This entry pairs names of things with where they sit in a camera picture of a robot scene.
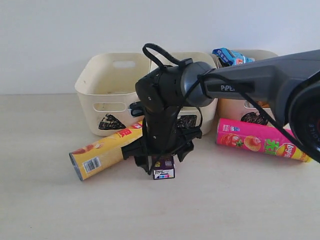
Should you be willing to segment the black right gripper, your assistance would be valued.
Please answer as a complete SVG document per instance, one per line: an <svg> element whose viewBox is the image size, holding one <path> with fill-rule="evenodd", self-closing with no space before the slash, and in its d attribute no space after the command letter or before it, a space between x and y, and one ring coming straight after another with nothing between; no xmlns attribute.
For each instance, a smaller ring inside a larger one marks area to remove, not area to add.
<svg viewBox="0 0 320 240"><path fill-rule="evenodd" d="M144 109L143 138L121 147L124 160L134 158L146 173L150 170L149 156L177 156L179 162L194 150L193 139L203 135L199 126L178 127L178 107L170 106L160 112Z"/></svg>

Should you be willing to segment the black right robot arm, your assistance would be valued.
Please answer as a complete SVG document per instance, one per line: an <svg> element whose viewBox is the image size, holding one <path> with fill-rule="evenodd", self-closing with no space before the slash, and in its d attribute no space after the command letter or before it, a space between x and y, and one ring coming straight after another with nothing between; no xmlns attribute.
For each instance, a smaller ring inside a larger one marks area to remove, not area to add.
<svg viewBox="0 0 320 240"><path fill-rule="evenodd" d="M214 99L244 99L300 150L320 159L320 52L312 50L250 63L212 68L190 58L170 58L140 78L135 91L143 109L142 135L123 146L150 173L161 157L183 161L202 137L199 126L179 128L183 107L202 108Z"/></svg>

